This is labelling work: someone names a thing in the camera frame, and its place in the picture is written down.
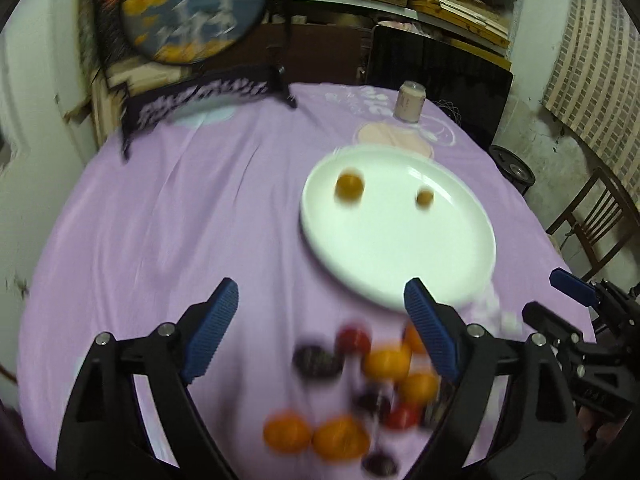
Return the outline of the orange tangerine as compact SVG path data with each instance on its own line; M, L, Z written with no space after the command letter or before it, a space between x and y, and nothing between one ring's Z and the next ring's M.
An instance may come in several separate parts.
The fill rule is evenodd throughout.
M312 428L295 412L281 412L270 416L262 428L262 440L271 451L297 455L309 448Z
M348 462L365 456L371 438L367 428L354 416L335 417L324 422L311 439L314 452L325 462Z
M397 394L402 403L427 406L437 398L439 377L432 372L408 375L397 385Z
M420 354L425 356L427 350L422 339L412 323L408 323L402 335L402 344L406 346L412 354Z
M411 357L407 347L375 349L362 359L361 371L372 382L400 382L409 374Z

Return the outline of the red cherry tomato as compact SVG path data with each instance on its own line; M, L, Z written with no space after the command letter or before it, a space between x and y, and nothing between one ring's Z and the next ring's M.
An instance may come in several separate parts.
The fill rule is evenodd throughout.
M413 404L398 403L383 420L383 427L390 431L407 431L419 425L422 410Z
M372 340L370 333L362 326L342 327L335 338L335 351L342 356L366 356L370 353Z

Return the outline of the large dark plum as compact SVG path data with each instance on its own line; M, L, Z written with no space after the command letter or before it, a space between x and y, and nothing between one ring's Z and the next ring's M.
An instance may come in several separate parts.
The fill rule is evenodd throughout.
M316 344L303 344L295 349L292 365L307 382L327 382L342 374L344 359Z

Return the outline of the wooden chair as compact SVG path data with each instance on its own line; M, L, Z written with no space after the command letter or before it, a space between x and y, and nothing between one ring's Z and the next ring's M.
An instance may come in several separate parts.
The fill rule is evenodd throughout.
M589 281L639 234L639 211L612 171L597 167L546 233L552 236L564 223L568 225L565 239L576 237L589 262L589 270L582 274ZM623 229L620 237L610 249L600 252L598 244L617 228Z

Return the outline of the black speaker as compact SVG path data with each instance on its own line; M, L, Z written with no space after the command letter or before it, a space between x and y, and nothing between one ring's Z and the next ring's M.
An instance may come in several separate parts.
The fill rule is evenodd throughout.
M533 170L531 170L526 162L521 160L518 155L498 145L491 145L488 153L500 171L500 174L502 174L521 195L525 195L535 184L536 177Z

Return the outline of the small olive kumquat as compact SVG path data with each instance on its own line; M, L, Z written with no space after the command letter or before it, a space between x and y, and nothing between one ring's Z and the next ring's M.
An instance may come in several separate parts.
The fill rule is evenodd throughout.
M428 208L434 200L434 192L430 188L422 188L416 194L416 206L420 208Z

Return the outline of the patterned curtain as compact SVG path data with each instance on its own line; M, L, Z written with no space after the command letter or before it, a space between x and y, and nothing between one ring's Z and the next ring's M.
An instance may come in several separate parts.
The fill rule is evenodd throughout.
M639 32L620 0L570 0L542 104L639 192Z

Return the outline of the white oval plate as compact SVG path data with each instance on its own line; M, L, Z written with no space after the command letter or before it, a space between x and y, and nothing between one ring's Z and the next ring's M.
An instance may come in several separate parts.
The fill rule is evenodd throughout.
M343 172L362 177L356 203L335 196ZM416 206L422 188L434 192L428 208ZM322 266L390 310L402 309L413 278L457 307L480 296L494 274L495 234L482 204L451 171L415 152L362 144L329 154L308 174L299 218Z

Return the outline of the purple tablecloth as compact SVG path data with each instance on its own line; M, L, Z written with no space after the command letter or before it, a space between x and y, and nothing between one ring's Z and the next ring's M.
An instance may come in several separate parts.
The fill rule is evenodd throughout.
M319 425L347 410L356 373L304 386L291 368L299 341L332 342L355 321L387 344L406 324L335 281L300 235L306 177L344 145L393 142L430 154L480 200L497 264L480 299L463 309L468 322L523 339L522 307L537 301L591 333L587 310L550 286L562 259L523 196L436 105L407 125L394 118L390 90L296 84L293 93L296 108L262 99L163 122L134 141L129 160L108 140L82 174L38 263L20 330L20 409L46 464L55 462L70 390L94 337L145 336L232 278L238 310L190 389L224 456L243 479L362 477L358 462L282 456L262 442L275 412L294 410Z

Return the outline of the yellow-orange fruit on plate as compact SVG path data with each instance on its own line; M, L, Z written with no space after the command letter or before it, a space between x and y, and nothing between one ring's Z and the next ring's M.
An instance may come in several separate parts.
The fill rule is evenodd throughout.
M364 182L359 174L343 172L336 180L335 196L346 203L356 203L360 200L364 190Z

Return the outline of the black carved ornament stand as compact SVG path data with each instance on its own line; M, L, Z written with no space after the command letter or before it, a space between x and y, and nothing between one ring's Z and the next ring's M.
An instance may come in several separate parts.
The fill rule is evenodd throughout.
M241 100L276 96L292 110L297 100L285 79L281 62L282 49L267 48L267 62L233 65L181 79L141 93L132 94L123 82L114 88L122 95L120 108L120 154L128 162L134 137L181 110L218 96L233 96Z

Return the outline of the round painted screen ornament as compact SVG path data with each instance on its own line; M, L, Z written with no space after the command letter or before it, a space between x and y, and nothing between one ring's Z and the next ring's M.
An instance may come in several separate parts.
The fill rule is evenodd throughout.
M128 44L152 62L191 66L230 49L265 17L270 0L119 0Z

